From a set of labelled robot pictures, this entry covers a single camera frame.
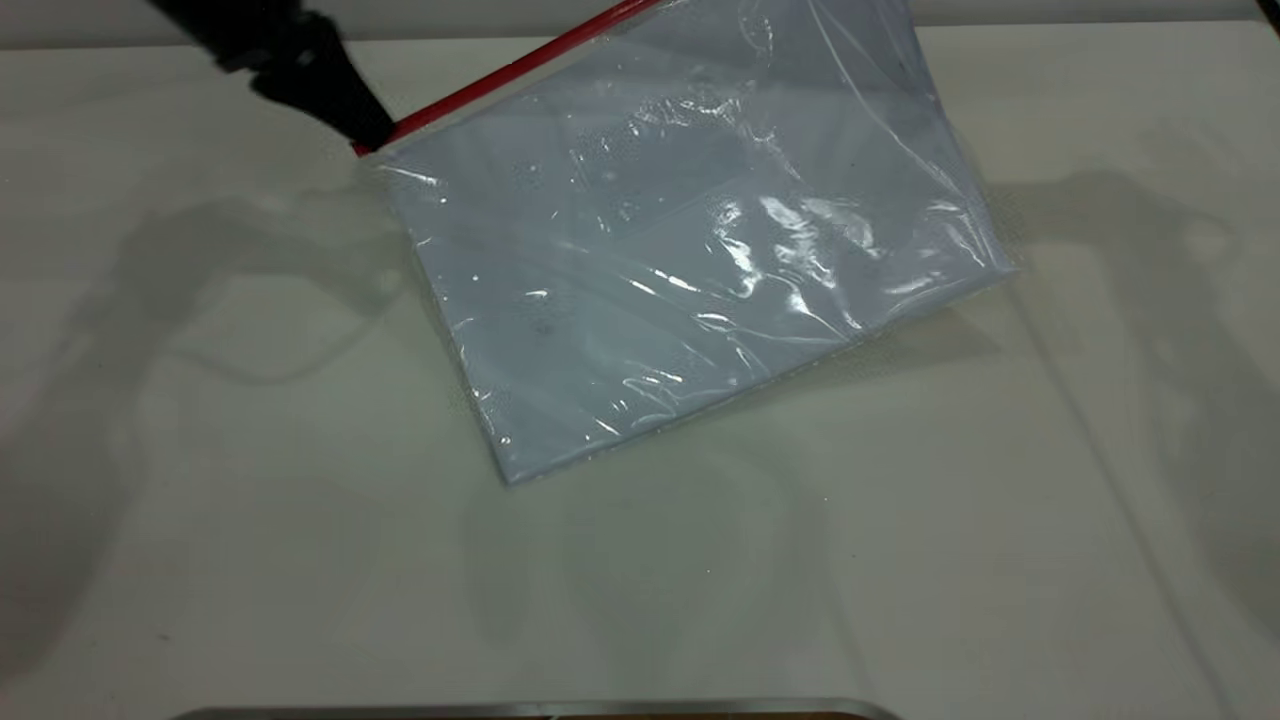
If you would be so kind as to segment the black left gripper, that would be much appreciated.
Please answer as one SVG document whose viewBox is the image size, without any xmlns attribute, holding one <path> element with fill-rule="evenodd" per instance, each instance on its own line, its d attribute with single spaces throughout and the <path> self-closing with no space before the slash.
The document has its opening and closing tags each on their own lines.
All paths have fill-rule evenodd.
<svg viewBox="0 0 1280 720">
<path fill-rule="evenodd" d="M 302 1 L 150 1 L 215 64 L 253 74 L 266 100 L 321 122 L 358 149 L 390 141 L 396 122 L 342 46 L 337 24 Z"/>
</svg>

